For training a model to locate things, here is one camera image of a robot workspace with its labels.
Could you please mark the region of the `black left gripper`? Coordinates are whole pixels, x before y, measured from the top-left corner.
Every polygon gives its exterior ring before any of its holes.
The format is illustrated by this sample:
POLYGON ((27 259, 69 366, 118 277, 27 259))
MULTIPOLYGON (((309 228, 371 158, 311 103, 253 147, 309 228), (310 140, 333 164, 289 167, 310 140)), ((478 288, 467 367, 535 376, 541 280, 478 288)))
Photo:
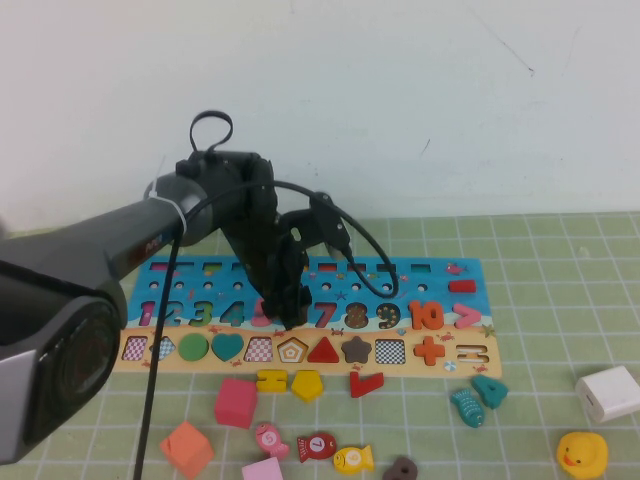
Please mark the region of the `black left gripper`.
POLYGON ((246 188, 237 194, 239 202, 222 231, 262 296, 264 315, 286 330, 304 325, 312 296, 301 284, 302 254, 281 221, 275 190, 246 188))

